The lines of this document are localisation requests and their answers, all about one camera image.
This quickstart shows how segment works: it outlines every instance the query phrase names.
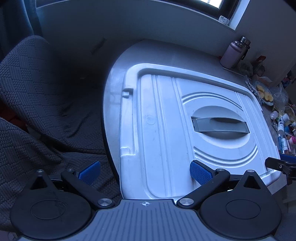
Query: metal bottle cap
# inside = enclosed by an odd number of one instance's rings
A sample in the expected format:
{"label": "metal bottle cap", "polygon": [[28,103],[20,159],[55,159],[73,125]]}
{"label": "metal bottle cap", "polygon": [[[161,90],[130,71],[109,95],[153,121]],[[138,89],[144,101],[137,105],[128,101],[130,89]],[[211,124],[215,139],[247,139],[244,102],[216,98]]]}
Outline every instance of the metal bottle cap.
{"label": "metal bottle cap", "polygon": [[240,39],[243,43],[245,43],[246,45],[250,45],[251,41],[248,40],[246,37],[242,36]]}
{"label": "metal bottle cap", "polygon": [[234,43],[237,47],[242,48],[242,44],[241,44],[239,41],[235,40],[235,41],[233,41],[233,43]]}

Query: gray handle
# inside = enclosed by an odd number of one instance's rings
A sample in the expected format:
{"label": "gray handle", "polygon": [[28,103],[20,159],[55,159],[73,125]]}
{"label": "gray handle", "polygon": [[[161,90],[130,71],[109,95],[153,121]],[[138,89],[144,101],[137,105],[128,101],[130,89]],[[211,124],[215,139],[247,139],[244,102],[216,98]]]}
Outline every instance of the gray handle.
{"label": "gray handle", "polygon": [[249,129],[245,122],[225,117],[208,117],[192,119],[196,132],[238,132],[248,134]]}

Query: window frame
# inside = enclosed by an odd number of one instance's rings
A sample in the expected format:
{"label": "window frame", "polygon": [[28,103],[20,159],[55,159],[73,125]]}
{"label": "window frame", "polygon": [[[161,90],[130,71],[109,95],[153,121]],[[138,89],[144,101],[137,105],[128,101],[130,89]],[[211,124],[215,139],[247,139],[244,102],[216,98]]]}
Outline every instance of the window frame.
{"label": "window frame", "polygon": [[220,16],[230,19],[238,5],[239,0],[222,0],[220,8],[216,8],[209,3],[200,0],[163,0],[174,3],[193,10],[202,12],[210,17],[219,19]]}
{"label": "window frame", "polygon": [[290,5],[290,7],[296,11],[296,2],[294,0],[284,0],[287,4]]}
{"label": "window frame", "polygon": [[62,0],[36,0],[36,7],[42,7],[48,4],[61,2]]}

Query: black clamp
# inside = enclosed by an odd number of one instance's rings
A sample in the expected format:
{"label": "black clamp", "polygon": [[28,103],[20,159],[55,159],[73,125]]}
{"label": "black clamp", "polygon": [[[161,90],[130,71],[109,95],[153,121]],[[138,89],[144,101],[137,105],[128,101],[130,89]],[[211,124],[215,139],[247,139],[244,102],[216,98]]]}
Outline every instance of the black clamp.
{"label": "black clamp", "polygon": [[229,189],[233,178],[227,170],[208,171],[213,178],[179,199],[177,206],[195,209],[207,227],[234,240],[257,240],[275,234],[281,209],[254,170],[240,175],[233,190]]}
{"label": "black clamp", "polygon": [[95,210],[115,206],[113,200],[78,179],[73,169],[63,171],[61,178],[65,191],[44,170],[37,170],[29,180],[10,211],[18,235],[61,239],[85,227]]}
{"label": "black clamp", "polygon": [[292,184],[292,181],[296,180],[296,163],[268,157],[265,160],[265,166],[285,174],[287,176],[287,185]]}

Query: white plastic lid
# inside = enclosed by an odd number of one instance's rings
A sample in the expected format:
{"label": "white plastic lid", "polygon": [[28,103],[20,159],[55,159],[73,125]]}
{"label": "white plastic lid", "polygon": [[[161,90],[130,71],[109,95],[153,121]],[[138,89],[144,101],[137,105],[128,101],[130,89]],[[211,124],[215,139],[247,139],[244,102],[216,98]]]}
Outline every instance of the white plastic lid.
{"label": "white plastic lid", "polygon": [[124,198],[178,200],[200,186],[190,176],[192,160],[231,174],[252,169],[270,185],[280,172],[265,167],[268,157],[279,159],[279,153],[258,101],[245,87],[155,64],[127,71],[120,114]]}

